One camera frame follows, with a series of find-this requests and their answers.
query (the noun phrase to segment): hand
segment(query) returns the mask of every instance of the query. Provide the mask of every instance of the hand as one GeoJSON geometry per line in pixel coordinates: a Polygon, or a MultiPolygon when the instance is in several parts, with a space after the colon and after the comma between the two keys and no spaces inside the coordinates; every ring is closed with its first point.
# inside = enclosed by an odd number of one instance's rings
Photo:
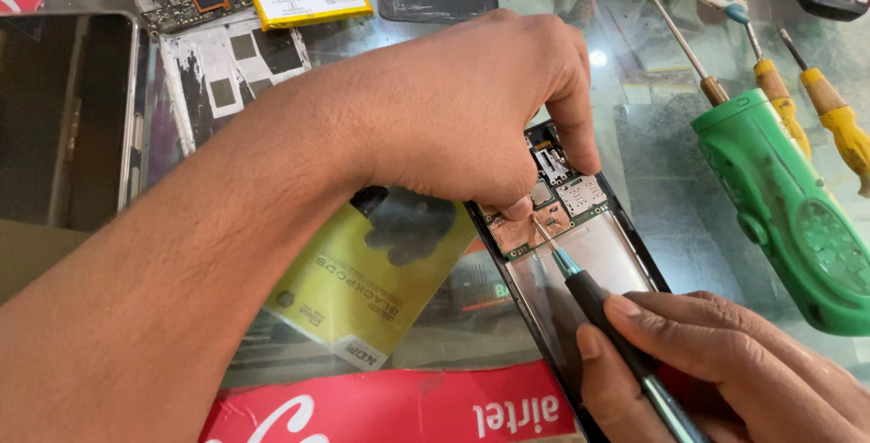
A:
{"type": "Polygon", "coordinates": [[[319,105],[326,132],[347,150],[343,167],[361,184],[494,204],[519,220],[532,211],[538,177],[523,129],[542,104],[569,161],[585,174],[600,170],[589,84],[578,29],[555,15],[494,10],[310,71],[263,99],[289,94],[282,109],[319,105]]]}
{"type": "MultiPolygon", "coordinates": [[[[629,293],[608,298],[604,313],[681,372],[689,387],[672,394],[712,441],[870,441],[870,393],[745,307],[707,292],[629,293]]],[[[583,325],[577,342],[583,401],[604,434],[614,443],[673,442],[604,334],[583,325]]]]}

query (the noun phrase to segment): precision screwdriver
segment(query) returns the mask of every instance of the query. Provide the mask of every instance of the precision screwdriver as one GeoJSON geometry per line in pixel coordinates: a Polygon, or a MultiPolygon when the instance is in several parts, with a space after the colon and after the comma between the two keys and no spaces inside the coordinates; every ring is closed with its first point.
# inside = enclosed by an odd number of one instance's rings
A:
{"type": "Polygon", "coordinates": [[[870,198],[870,137],[855,122],[855,112],[840,96],[818,68],[809,68],[794,47],[792,37],[779,28],[779,35],[800,66],[800,82],[810,95],[812,106],[819,114],[821,125],[833,134],[841,158],[861,180],[858,194],[870,198]]]}
{"type": "Polygon", "coordinates": [[[797,115],[797,107],[794,106],[794,100],[786,90],[786,84],[782,81],[779,72],[776,71],[776,66],[770,59],[764,59],[761,53],[761,46],[758,38],[755,37],[755,30],[752,24],[746,24],[746,33],[749,35],[749,42],[752,43],[755,56],[758,58],[758,63],[755,65],[755,82],[759,88],[767,95],[767,99],[776,109],[779,118],[782,119],[782,125],[788,131],[788,134],[794,137],[800,148],[807,155],[807,159],[812,157],[810,151],[810,141],[807,139],[807,133],[804,128],[795,120],[797,115]]]}
{"type": "MultiPolygon", "coordinates": [[[[653,1],[702,83],[712,78],[653,1]]],[[[810,326],[840,336],[870,334],[870,253],[825,181],[779,127],[773,105],[761,89],[731,100],[704,93],[713,109],[691,128],[746,237],[765,253],[810,326]]]]}
{"type": "Polygon", "coordinates": [[[671,431],[674,439],[678,443],[706,443],[709,441],[655,376],[657,365],[653,357],[629,343],[607,320],[607,316],[604,315],[604,300],[607,298],[607,293],[595,282],[588,271],[581,270],[565,250],[556,244],[556,241],[550,237],[550,234],[534,215],[532,215],[532,223],[538,229],[541,237],[546,240],[559,271],[565,277],[565,286],[568,287],[568,291],[580,305],[583,314],[589,318],[589,322],[593,326],[601,329],[614,343],[616,351],[619,352],[622,360],[625,360],[625,364],[628,365],[640,383],[644,395],[647,396],[658,416],[671,431]]]}

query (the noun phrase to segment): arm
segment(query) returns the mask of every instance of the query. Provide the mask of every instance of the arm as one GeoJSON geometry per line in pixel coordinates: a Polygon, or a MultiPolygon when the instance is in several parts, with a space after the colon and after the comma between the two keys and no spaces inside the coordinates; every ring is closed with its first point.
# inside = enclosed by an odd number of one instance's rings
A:
{"type": "Polygon", "coordinates": [[[576,29],[506,10],[276,86],[0,308],[0,440],[194,440],[257,308],[352,193],[524,217],[541,104],[599,169],[588,87],[576,29]]]}

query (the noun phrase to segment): table surface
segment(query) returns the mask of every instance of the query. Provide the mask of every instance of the table surface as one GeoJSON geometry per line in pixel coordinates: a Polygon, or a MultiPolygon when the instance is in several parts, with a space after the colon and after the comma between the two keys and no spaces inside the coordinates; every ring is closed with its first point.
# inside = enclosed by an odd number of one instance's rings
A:
{"type": "MultiPolygon", "coordinates": [[[[377,0],[370,0],[377,5],[377,0]]],[[[648,0],[498,0],[521,14],[554,13],[581,27],[593,63],[592,100],[604,173],[629,210],[675,293],[708,290],[745,304],[811,348],[870,382],[870,340],[815,331],[799,315],[767,260],[744,236],[733,205],[695,145],[689,122],[709,109],[689,61],[648,0]],[[596,10],[584,15],[583,7],[596,10]],[[669,70],[681,82],[650,83],[647,71],[669,70]]],[[[849,24],[807,15],[795,0],[748,0],[766,56],[776,61],[812,145],[812,163],[870,242],[870,201],[842,162],[831,133],[799,85],[799,68],[778,38],[788,28],[804,59],[823,71],[870,128],[870,17],[849,24]]],[[[693,0],[663,0],[707,70],[731,95],[755,87],[754,53],[743,27],[693,0]]],[[[49,10],[129,10],[131,0],[45,0],[49,10]]],[[[302,28],[314,66],[400,43],[442,28],[377,16],[302,28]]],[[[535,123],[546,118],[541,111],[535,123]]],[[[165,159],[154,156],[151,159],[165,159]]],[[[485,254],[465,261],[491,263],[485,254]]],[[[483,367],[536,360],[540,353],[515,308],[464,318],[424,315],[386,367],[483,367]]],[[[243,341],[224,386],[289,382],[354,371],[300,339],[276,342],[261,315],[243,341]]]]}

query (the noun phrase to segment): screwdriver tip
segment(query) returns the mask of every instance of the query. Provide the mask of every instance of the screwdriver tip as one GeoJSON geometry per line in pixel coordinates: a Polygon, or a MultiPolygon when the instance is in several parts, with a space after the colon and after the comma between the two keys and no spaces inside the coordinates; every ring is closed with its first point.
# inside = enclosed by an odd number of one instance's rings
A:
{"type": "Polygon", "coordinates": [[[798,48],[794,47],[794,41],[792,41],[792,37],[789,37],[788,32],[786,32],[785,27],[777,27],[779,29],[779,35],[782,37],[782,42],[786,43],[786,47],[788,51],[792,53],[794,60],[800,66],[800,71],[806,71],[809,67],[807,63],[804,62],[804,59],[800,56],[798,52],[798,48]]]}

